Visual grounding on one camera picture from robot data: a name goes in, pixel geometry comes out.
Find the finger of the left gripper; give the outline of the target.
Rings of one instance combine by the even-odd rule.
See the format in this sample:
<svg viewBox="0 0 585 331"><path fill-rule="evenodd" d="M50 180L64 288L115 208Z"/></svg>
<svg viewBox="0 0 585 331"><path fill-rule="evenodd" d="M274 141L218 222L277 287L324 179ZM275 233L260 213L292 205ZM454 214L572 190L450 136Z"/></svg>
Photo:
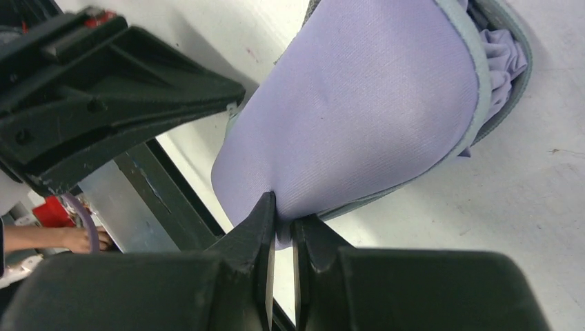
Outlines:
<svg viewBox="0 0 585 331"><path fill-rule="evenodd" d="M63 13L1 47L1 170L41 196L63 194L245 93L109 10Z"/></svg>

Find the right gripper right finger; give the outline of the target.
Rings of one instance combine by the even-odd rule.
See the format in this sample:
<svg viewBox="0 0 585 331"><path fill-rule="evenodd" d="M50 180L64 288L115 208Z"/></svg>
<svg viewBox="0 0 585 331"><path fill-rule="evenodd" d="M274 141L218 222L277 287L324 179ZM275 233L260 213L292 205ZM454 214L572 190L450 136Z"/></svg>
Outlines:
<svg viewBox="0 0 585 331"><path fill-rule="evenodd" d="M547 330L507 256L356 248L315 216L292 224L299 330Z"/></svg>

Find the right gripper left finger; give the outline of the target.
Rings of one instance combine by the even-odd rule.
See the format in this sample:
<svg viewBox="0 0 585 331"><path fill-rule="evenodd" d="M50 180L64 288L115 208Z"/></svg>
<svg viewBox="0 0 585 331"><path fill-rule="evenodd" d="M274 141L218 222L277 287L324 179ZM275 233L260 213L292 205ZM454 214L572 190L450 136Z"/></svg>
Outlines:
<svg viewBox="0 0 585 331"><path fill-rule="evenodd" d="M273 193L204 251L60 254L24 281L2 330L269 330Z"/></svg>

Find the lavender umbrella case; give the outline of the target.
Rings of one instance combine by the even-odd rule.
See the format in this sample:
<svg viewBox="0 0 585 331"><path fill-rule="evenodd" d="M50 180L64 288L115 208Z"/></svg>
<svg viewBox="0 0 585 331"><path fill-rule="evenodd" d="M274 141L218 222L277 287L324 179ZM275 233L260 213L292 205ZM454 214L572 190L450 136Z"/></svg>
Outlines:
<svg viewBox="0 0 585 331"><path fill-rule="evenodd" d="M469 157L492 84L459 2L312 4L228 122L211 183L231 224L273 192L284 249L295 219L341 216Z"/></svg>

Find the lavender folding umbrella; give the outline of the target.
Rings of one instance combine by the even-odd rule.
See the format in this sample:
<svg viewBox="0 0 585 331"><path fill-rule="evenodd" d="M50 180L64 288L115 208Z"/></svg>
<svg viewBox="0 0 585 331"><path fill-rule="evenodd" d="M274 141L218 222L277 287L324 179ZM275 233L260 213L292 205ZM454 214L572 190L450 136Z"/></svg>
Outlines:
<svg viewBox="0 0 585 331"><path fill-rule="evenodd" d="M499 126L512 112L528 85L532 50L519 17L505 1L460 1L482 40L492 95L490 108L473 145Z"/></svg>

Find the person's hand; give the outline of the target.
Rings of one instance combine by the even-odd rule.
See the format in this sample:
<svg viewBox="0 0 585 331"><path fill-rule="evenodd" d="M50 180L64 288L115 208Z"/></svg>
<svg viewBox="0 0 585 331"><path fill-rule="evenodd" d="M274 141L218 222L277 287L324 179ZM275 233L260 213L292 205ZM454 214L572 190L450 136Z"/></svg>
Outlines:
<svg viewBox="0 0 585 331"><path fill-rule="evenodd" d="M103 226L97 227L100 251L107 251L113 246L113 240ZM89 253L90 237L82 228L65 228L62 234L63 247L73 253Z"/></svg>

